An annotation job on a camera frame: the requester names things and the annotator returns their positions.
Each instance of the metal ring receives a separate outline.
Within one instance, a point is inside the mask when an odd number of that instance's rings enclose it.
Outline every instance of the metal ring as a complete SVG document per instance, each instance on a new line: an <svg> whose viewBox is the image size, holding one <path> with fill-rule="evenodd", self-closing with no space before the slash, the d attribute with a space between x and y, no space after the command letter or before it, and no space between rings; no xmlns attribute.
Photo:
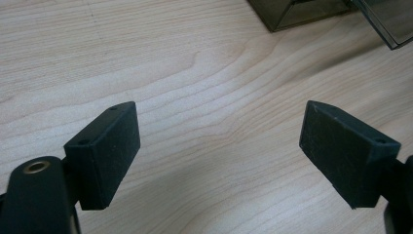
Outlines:
<svg viewBox="0 0 413 234"><path fill-rule="evenodd" d="M23 169L23 172L25 174L37 174L47 169L50 165L51 163L49 163L48 161L37 161L27 165Z"/></svg>

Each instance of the wood grain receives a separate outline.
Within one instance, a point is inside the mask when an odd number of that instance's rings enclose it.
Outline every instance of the wood grain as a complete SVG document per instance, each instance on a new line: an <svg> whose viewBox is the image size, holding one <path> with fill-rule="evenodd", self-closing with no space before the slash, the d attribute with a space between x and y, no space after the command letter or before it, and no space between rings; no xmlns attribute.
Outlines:
<svg viewBox="0 0 413 234"><path fill-rule="evenodd" d="M413 47L360 13L270 34L245 0L3 0L0 187L108 106L134 100L142 147L84 233L384 233L298 147L308 99L413 152Z"/></svg>

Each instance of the black clamp jaw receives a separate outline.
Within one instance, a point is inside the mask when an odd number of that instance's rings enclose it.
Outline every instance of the black clamp jaw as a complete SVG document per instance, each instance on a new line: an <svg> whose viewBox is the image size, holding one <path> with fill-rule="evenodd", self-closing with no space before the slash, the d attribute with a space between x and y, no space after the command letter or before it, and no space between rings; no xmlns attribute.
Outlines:
<svg viewBox="0 0 413 234"><path fill-rule="evenodd" d="M112 106L64 145L15 168L0 196L1 233L81 233L74 205L109 206L140 147L133 101Z"/></svg>
<svg viewBox="0 0 413 234"><path fill-rule="evenodd" d="M387 233L413 232L413 156L396 160L400 143L345 111L308 101L300 147L355 208L374 208L382 195Z"/></svg>

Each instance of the black plastic bracket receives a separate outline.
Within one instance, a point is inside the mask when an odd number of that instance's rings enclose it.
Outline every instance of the black plastic bracket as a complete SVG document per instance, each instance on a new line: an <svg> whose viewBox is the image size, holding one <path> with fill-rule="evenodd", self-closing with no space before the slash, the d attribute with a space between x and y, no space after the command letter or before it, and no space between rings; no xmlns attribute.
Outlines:
<svg viewBox="0 0 413 234"><path fill-rule="evenodd" d="M382 195L389 201L388 233L412 230L413 157L406 164L396 160L399 142L335 106L310 100L300 147L351 208L373 208Z"/></svg>
<svg viewBox="0 0 413 234"><path fill-rule="evenodd" d="M109 206L139 147L134 102L108 108L64 145L63 160L40 157L13 170L0 196L0 232L80 233L74 205Z"/></svg>

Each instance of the light wooden surface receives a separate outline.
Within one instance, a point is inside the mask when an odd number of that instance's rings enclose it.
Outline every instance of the light wooden surface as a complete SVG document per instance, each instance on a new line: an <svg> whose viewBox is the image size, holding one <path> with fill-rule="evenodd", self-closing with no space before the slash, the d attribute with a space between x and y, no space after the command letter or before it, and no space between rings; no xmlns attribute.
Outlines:
<svg viewBox="0 0 413 234"><path fill-rule="evenodd" d="M142 147L84 233L384 233L298 147L308 99L413 154L413 46L360 13L270 34L245 0L0 2L0 187L108 106L134 100Z"/></svg>

